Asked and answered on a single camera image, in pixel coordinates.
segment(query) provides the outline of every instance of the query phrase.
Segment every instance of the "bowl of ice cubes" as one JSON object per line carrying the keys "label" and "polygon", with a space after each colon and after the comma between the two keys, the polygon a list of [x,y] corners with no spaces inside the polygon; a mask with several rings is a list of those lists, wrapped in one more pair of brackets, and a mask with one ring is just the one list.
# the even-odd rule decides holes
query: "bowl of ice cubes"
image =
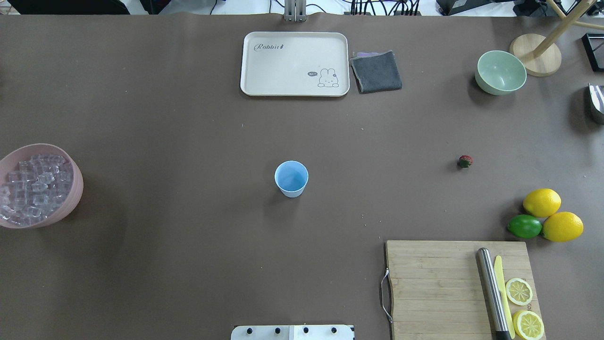
{"label": "bowl of ice cubes", "polygon": [[28,229],[53,224],[77,206],[82,173],[58,146],[32,144],[0,160],[0,225]]}

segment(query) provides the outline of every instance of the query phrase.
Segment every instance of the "lemon slice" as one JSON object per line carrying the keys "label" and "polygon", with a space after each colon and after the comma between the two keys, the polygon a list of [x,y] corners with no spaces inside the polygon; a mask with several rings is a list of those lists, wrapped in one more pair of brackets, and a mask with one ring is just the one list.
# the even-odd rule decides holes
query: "lemon slice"
{"label": "lemon slice", "polygon": [[533,290],[523,279],[513,278],[506,284],[507,298],[519,306],[526,306],[533,299]]}
{"label": "lemon slice", "polygon": [[516,334],[524,340],[539,340],[545,333],[543,320],[535,312],[519,310],[512,318]]}

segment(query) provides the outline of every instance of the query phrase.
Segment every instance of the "cutting board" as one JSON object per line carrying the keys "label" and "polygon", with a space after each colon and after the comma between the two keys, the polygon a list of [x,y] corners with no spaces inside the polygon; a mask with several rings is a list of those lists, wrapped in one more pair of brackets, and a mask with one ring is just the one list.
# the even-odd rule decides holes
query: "cutting board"
{"label": "cutting board", "polygon": [[530,309],[541,316],[524,242],[389,240],[393,340],[493,339],[476,261],[481,247],[490,251],[491,262],[501,255],[506,282],[522,278],[533,289],[529,305],[510,302],[512,314]]}

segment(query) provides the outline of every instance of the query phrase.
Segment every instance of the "round wooden base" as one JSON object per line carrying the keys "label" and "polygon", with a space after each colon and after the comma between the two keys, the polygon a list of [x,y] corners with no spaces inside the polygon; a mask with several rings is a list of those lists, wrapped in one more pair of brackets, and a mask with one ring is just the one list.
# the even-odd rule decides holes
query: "round wooden base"
{"label": "round wooden base", "polygon": [[528,74],[536,77],[550,76],[562,64],[562,54],[556,44],[552,44],[543,54],[535,57],[533,51],[543,40],[544,36],[529,33],[514,39],[510,45],[510,53],[520,59]]}

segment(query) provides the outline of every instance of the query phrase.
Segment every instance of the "mint green bowl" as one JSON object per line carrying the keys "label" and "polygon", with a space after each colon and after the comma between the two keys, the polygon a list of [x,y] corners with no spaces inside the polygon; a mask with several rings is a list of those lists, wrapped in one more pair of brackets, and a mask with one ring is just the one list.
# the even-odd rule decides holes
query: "mint green bowl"
{"label": "mint green bowl", "polygon": [[474,77],[486,93],[501,96],[521,88],[527,80],[527,71],[513,54],[488,51],[479,58]]}

